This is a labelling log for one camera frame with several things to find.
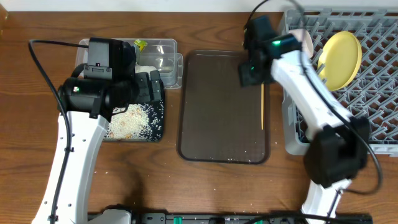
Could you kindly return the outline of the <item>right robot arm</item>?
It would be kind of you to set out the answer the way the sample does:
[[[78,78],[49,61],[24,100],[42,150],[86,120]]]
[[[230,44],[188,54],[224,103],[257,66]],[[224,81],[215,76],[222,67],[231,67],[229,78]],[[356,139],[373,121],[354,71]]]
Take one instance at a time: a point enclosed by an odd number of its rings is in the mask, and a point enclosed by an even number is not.
[[[310,145],[303,163],[310,187],[301,208],[303,219],[336,222],[341,194],[367,164],[369,121],[355,118],[334,98],[302,44],[292,34],[277,35],[267,16],[247,21],[243,47],[248,60],[239,66],[241,86],[279,83],[307,124]]]

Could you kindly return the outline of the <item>yellow plate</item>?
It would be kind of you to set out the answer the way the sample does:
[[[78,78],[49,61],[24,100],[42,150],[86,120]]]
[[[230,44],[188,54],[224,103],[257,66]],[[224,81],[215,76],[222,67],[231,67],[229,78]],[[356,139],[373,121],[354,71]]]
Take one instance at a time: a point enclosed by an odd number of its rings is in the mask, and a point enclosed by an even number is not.
[[[318,59],[318,77],[325,80],[330,91],[348,86],[357,75],[362,61],[359,40],[352,33],[341,31],[333,35],[322,50]]]

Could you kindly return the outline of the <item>white napkin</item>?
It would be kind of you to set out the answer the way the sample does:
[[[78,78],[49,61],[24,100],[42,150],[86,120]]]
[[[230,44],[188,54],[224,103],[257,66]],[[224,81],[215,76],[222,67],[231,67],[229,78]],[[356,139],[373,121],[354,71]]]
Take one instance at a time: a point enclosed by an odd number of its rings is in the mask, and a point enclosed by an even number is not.
[[[136,73],[150,73],[151,71],[156,71],[157,69],[154,66],[146,66],[146,65],[136,65],[135,72]]]

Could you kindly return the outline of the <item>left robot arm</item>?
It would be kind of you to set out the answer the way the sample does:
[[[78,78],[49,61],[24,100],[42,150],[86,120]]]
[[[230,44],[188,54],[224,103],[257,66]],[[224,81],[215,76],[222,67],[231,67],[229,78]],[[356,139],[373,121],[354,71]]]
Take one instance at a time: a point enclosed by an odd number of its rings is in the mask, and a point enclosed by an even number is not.
[[[139,65],[144,40],[92,37],[87,61],[58,88],[58,139],[34,223],[88,223],[88,199],[105,140],[159,141],[165,91],[160,72]]]

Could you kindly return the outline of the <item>white bowl with food scraps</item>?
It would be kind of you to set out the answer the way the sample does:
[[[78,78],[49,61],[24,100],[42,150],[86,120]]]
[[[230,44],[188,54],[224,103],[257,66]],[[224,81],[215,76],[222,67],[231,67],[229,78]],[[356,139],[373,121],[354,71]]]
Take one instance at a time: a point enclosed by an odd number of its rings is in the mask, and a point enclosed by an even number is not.
[[[289,30],[289,34],[292,34],[302,44],[302,50],[308,58],[312,58],[314,49],[310,33],[305,29],[293,29]]]

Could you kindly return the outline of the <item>green orange snack wrapper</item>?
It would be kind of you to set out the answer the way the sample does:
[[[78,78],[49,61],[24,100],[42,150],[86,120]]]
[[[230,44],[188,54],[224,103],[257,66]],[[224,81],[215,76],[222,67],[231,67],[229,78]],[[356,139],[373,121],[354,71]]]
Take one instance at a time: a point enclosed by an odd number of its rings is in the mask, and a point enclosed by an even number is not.
[[[136,39],[134,41],[134,47],[139,51],[142,52],[147,47],[147,42],[141,39]]]

